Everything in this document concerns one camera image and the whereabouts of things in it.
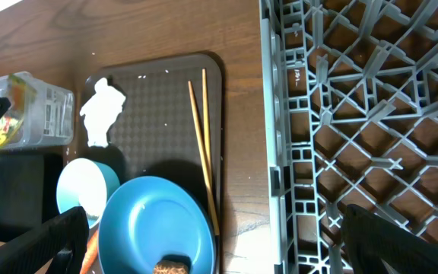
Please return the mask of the white paper napkin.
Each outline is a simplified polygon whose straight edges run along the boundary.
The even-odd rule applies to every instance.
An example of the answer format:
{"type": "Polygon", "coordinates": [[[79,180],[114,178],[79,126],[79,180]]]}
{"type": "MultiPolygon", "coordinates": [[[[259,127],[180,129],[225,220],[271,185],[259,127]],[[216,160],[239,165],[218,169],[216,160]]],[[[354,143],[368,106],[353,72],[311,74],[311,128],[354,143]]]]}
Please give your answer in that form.
{"type": "Polygon", "coordinates": [[[109,85],[106,78],[95,83],[94,91],[95,94],[84,104],[79,114],[84,117],[87,146],[106,148],[109,144],[107,133],[122,112],[126,96],[109,85]]]}

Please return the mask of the blue plate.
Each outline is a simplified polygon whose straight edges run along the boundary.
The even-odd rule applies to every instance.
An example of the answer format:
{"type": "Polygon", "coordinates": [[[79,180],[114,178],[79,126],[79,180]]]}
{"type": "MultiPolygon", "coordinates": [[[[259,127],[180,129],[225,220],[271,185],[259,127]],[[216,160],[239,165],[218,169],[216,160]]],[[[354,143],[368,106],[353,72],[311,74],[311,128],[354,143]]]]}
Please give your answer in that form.
{"type": "Polygon", "coordinates": [[[215,271],[214,232],[207,212],[181,186],[161,177],[137,177],[117,189],[100,220],[104,273],[151,273],[162,260],[190,274],[215,271]]]}

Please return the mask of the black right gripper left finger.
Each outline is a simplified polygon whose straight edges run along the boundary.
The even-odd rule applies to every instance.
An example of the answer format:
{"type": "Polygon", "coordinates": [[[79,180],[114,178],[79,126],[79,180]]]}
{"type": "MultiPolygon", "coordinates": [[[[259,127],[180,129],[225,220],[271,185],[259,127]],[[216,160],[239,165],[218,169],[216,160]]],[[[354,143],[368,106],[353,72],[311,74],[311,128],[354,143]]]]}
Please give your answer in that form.
{"type": "Polygon", "coordinates": [[[0,273],[35,273],[48,263],[48,273],[78,274],[88,236],[86,212],[75,206],[1,245],[0,273]]]}

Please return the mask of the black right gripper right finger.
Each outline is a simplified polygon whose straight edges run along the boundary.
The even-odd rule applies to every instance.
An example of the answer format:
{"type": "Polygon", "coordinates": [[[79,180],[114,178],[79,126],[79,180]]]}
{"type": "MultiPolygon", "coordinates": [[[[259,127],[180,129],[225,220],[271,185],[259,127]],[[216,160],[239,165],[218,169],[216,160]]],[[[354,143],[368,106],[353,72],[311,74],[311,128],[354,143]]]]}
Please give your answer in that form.
{"type": "Polygon", "coordinates": [[[341,236],[355,274],[438,273],[438,246],[397,225],[350,204],[344,213],[341,236]]]}

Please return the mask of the brown noodle clump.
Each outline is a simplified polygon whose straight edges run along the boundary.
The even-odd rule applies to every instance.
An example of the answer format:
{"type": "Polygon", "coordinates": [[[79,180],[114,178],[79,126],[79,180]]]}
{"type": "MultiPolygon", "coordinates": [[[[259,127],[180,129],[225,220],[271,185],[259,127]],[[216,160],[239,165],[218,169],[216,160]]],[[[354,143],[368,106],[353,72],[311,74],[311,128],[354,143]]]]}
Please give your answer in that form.
{"type": "Polygon", "coordinates": [[[183,263],[169,260],[160,261],[153,269],[153,274],[188,274],[189,269],[183,263]]]}

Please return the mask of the orange carrot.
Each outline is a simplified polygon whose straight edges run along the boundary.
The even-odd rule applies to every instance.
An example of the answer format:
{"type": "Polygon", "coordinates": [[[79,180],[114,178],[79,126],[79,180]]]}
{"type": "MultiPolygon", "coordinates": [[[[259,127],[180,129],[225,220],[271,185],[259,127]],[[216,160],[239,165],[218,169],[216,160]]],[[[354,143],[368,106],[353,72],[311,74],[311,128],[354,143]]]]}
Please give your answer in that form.
{"type": "Polygon", "coordinates": [[[84,255],[84,259],[82,261],[80,274],[86,274],[89,269],[92,267],[97,254],[98,254],[98,235],[99,232],[95,231],[91,236],[90,240],[87,242],[87,251],[84,255]]]}

